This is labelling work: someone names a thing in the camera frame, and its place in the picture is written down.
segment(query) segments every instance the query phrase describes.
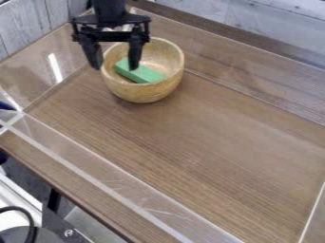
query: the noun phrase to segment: green sponge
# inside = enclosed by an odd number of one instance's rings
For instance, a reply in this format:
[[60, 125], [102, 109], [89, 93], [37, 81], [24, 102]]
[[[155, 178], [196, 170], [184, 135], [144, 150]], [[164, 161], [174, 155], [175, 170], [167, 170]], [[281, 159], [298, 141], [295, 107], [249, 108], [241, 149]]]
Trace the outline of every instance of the green sponge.
[[139, 65], [138, 69], [131, 71], [128, 68], [127, 58], [123, 58], [119, 62], [115, 63], [114, 70], [119, 75], [124, 76], [139, 84], [152, 83], [164, 78], [162, 73], [156, 72], [144, 65]]

